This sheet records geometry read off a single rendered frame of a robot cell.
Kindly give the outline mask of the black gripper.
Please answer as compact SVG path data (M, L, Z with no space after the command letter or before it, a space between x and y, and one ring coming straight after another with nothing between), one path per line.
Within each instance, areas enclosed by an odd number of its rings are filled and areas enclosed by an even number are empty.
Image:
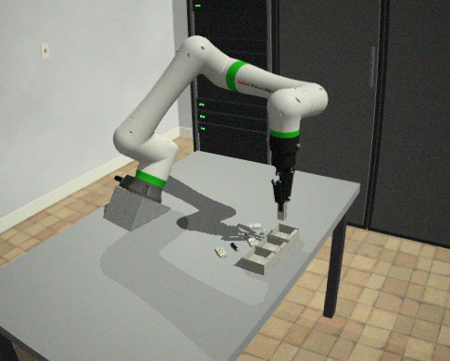
M281 155L272 152L272 165L276 168L276 178L271 180L275 203L278 203L277 219L285 220L288 215L288 201L291 196L296 153ZM281 191L282 188L282 191Z

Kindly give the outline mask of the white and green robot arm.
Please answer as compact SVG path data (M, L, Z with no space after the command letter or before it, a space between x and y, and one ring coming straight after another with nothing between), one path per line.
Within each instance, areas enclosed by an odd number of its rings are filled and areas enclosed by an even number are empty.
M220 88L268 98L269 138L266 141L276 154L296 153L301 146L300 119L320 114L328 104L326 91L316 83L267 72L226 56L205 37L191 36L181 44L144 100L114 132L116 149L139 162L135 177L115 176L119 187L161 204L162 189L179 147L154 131L198 74L204 74Z

